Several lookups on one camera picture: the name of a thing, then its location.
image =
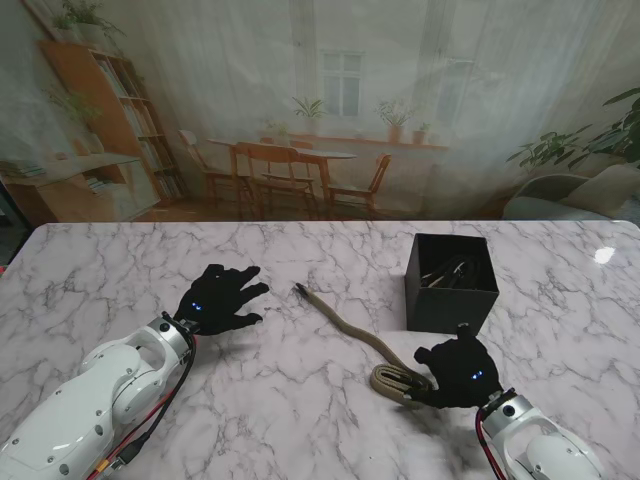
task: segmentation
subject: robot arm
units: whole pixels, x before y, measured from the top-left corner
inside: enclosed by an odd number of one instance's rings
[[[546,417],[513,389],[503,391],[493,359],[468,326],[459,326],[455,340],[431,350],[419,348],[415,359],[429,367],[439,388],[412,389],[406,394],[436,408],[479,407],[476,433],[498,480],[607,478],[602,464],[582,439]],[[535,436],[523,451],[514,453],[516,436],[530,427],[535,427]],[[484,440],[485,431],[506,476]]]
[[[163,359],[154,370],[145,347]],[[0,452],[0,480],[86,479],[113,446],[114,430],[157,402],[191,349],[158,317],[126,338],[94,349],[80,374],[62,384],[16,429]]]
[[[492,454],[483,445],[487,433],[493,447],[500,456],[507,472],[513,480],[560,480],[579,478],[581,480],[603,480],[606,473],[602,463],[593,450],[576,434],[562,428],[546,417],[522,395],[513,389],[508,390],[489,402],[476,417],[476,432],[480,444],[487,453],[489,463]],[[526,448],[515,458],[515,437],[530,428],[537,428],[535,435]],[[499,466],[494,468],[496,476]]]
[[[189,373],[196,349],[193,334],[215,335],[262,320],[255,313],[236,315],[269,290],[264,283],[243,289],[259,272],[259,267],[238,271],[209,265],[182,297],[175,319],[163,313],[128,337],[89,353],[79,375],[39,405],[2,446],[0,480],[94,480],[133,460]],[[159,355],[162,365],[152,368],[141,348]],[[169,375],[185,361],[177,385],[158,403]],[[161,410],[149,429],[121,451],[114,450],[116,428],[141,421],[154,404],[144,421]]]

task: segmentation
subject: screw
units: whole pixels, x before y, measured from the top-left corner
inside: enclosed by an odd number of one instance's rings
[[[504,413],[507,417],[513,417],[516,413],[516,409],[513,408],[511,405],[506,405],[502,409],[502,413]]]

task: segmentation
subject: rope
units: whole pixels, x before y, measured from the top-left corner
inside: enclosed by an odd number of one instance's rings
[[[354,327],[345,322],[329,305],[324,303],[320,297],[308,288],[296,283],[298,292],[307,299],[307,301],[322,312],[331,322],[343,333],[350,337],[357,338],[367,345],[373,347],[380,353],[388,364],[377,365],[371,372],[369,383],[380,395],[383,395],[394,402],[410,408],[421,408],[424,404],[413,400],[406,399],[404,393],[409,388],[422,388],[432,390],[431,381],[418,372],[407,367],[398,356],[378,337],[372,333]]]

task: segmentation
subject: black cardboard box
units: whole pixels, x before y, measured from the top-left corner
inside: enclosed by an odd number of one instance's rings
[[[455,255],[473,255],[479,261],[475,290],[427,288],[424,275]],[[455,334],[460,323],[468,323],[477,334],[498,298],[487,240],[483,237],[418,233],[404,277],[407,330]]]

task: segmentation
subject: window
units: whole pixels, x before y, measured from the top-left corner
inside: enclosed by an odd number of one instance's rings
[[[325,52],[321,71],[325,111],[331,115],[357,117],[362,91],[362,54]]]
[[[436,109],[436,119],[442,126],[453,126],[472,68],[472,60],[447,59]]]

